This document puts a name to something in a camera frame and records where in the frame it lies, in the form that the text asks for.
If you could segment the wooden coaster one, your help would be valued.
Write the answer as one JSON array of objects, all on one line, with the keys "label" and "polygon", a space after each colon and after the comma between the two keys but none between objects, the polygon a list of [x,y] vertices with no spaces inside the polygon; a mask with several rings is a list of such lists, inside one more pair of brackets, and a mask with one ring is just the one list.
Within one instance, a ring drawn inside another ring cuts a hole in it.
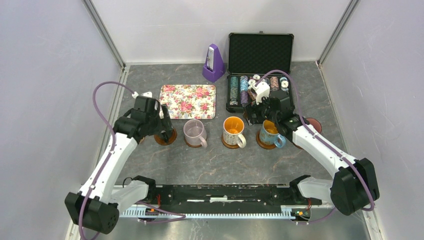
[{"label": "wooden coaster one", "polygon": [[157,144],[162,146],[171,145],[177,138],[177,131],[175,128],[169,131],[164,131],[159,134],[154,135],[154,140]]}]

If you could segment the blue mug orange inside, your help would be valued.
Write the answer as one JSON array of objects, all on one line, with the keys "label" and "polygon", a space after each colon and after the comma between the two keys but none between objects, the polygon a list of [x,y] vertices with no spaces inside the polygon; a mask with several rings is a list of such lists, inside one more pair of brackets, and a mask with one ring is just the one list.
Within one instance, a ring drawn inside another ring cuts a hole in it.
[{"label": "blue mug orange inside", "polygon": [[264,144],[274,144],[279,149],[286,145],[286,138],[279,134],[276,125],[269,120],[263,121],[259,138]]}]

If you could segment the lilac mug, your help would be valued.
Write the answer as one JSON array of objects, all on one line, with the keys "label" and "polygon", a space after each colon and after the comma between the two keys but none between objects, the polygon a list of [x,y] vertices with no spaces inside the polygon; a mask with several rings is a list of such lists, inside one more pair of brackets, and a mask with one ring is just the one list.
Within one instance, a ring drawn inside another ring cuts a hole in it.
[{"label": "lilac mug", "polygon": [[207,132],[204,124],[198,119],[190,119],[183,126],[184,139],[191,145],[208,147]]}]

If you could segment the floral tray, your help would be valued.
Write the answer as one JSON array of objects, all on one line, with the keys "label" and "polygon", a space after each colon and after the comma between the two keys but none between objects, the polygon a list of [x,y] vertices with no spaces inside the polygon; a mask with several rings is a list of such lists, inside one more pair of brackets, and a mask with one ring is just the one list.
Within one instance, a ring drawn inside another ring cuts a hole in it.
[{"label": "floral tray", "polygon": [[172,120],[209,120],[216,116],[217,89],[213,84],[166,84],[159,101]]}]

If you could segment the wooden coaster three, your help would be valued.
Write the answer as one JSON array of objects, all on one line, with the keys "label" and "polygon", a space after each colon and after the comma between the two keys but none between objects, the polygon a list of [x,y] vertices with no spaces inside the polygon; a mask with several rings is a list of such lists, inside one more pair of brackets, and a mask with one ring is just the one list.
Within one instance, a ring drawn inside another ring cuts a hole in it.
[{"label": "wooden coaster three", "polygon": [[184,138],[184,142],[185,142],[185,144],[186,144],[187,146],[189,146],[189,147],[191,147],[191,148],[200,148],[200,147],[203,147],[203,146],[202,146],[202,144],[199,144],[199,145],[192,145],[192,144],[189,144],[185,138]]}]

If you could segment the wooden coaster two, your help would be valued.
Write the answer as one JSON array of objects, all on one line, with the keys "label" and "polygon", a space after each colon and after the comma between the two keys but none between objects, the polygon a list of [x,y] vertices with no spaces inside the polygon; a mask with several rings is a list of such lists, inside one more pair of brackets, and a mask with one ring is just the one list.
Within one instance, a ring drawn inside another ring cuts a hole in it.
[{"label": "wooden coaster two", "polygon": [[256,133],[256,137],[255,137],[255,139],[256,139],[257,144],[258,144],[261,148],[263,148],[263,149],[266,149],[266,150],[272,150],[272,149],[276,148],[276,146],[275,146],[274,144],[264,144],[264,143],[260,140],[260,131],[259,131],[259,130],[258,130],[258,131],[257,131],[257,133]]}]

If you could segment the pink mug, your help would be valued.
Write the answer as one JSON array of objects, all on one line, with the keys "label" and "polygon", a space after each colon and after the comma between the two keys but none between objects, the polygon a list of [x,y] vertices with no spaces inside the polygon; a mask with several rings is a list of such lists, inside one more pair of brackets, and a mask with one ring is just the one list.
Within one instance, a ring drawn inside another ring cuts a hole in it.
[{"label": "pink mug", "polygon": [[321,123],[316,120],[315,118],[308,117],[306,120],[309,122],[310,125],[314,127],[314,129],[320,134],[322,132],[322,125]]}]

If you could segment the white mug orange inside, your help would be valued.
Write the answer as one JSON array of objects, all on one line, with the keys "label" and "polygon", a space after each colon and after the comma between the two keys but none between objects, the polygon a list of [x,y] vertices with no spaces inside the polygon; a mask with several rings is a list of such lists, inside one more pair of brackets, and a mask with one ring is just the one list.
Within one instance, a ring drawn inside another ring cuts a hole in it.
[{"label": "white mug orange inside", "polygon": [[246,138],[243,135],[245,129],[244,122],[241,118],[236,116],[228,117],[223,123],[222,135],[224,140],[229,145],[239,145],[243,149],[247,145]]}]

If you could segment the wooden coaster four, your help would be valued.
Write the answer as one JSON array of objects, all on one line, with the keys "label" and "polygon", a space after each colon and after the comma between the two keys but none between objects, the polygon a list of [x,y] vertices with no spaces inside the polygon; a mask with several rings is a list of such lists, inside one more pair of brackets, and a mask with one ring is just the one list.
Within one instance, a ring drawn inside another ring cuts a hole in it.
[{"label": "wooden coaster four", "polygon": [[221,135],[221,142],[228,149],[238,149],[240,147],[238,144],[231,145],[231,144],[226,143],[225,140],[224,140],[223,134]]}]

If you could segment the wooden coaster five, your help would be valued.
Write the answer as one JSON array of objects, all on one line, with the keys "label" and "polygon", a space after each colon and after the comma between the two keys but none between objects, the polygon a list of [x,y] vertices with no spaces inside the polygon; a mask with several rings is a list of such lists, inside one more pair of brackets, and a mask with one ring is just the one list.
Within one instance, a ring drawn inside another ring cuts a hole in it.
[{"label": "wooden coaster five", "polygon": [[298,149],[300,149],[300,150],[303,150],[303,148],[302,148],[302,147],[300,147],[299,145],[295,144],[294,142],[292,142],[292,144],[293,144],[296,148],[298,148]]}]

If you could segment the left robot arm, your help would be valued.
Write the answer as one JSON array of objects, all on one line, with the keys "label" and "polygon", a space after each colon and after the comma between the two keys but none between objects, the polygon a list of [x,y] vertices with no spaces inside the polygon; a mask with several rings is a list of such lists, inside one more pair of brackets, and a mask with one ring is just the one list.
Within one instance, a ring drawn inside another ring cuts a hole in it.
[{"label": "left robot arm", "polygon": [[154,136],[169,145],[176,135],[167,105],[152,97],[137,96],[133,108],[115,121],[111,139],[89,179],[78,192],[69,192],[65,197],[73,223],[80,230],[109,234],[121,212],[139,200],[153,203],[157,198],[153,179],[136,176],[129,185],[113,192],[115,182],[142,139]]}]

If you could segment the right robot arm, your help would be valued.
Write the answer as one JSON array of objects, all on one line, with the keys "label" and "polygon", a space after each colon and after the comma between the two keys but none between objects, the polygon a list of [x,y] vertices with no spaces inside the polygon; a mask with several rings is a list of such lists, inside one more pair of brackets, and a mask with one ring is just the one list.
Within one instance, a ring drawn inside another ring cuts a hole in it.
[{"label": "right robot arm", "polygon": [[310,122],[289,111],[277,97],[260,96],[248,90],[253,102],[244,107],[245,118],[251,125],[256,119],[273,123],[277,131],[274,145],[285,142],[308,152],[331,175],[331,180],[303,175],[291,184],[289,199],[302,204],[308,198],[331,203],[340,213],[349,216],[358,210],[373,211],[380,197],[373,163],[342,151],[323,137]]}]

